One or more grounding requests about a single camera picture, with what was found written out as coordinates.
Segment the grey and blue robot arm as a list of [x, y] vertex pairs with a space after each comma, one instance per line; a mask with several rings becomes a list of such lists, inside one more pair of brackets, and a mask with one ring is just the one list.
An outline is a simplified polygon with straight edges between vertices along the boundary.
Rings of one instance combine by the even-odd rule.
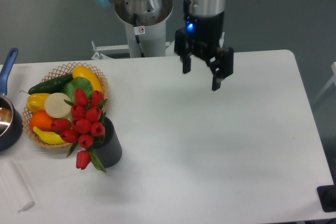
[[[165, 56], [166, 21], [173, 10], [172, 0], [95, 0], [100, 6], [113, 5], [124, 23], [129, 55], [132, 58]], [[223, 47], [226, 0], [183, 0], [184, 26], [175, 32], [174, 52], [180, 57], [183, 73], [191, 70], [191, 56], [210, 68], [212, 89], [233, 73], [234, 51]]]

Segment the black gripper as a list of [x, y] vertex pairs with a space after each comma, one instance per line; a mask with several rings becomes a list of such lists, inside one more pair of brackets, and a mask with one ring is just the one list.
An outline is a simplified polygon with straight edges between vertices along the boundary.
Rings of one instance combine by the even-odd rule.
[[191, 71], [191, 53], [204, 60], [213, 74], [212, 90], [221, 87], [221, 82], [233, 74], [234, 50], [219, 48], [224, 12], [201, 15], [192, 11], [192, 1], [183, 1], [185, 26], [175, 32], [174, 52], [182, 62], [182, 72]]

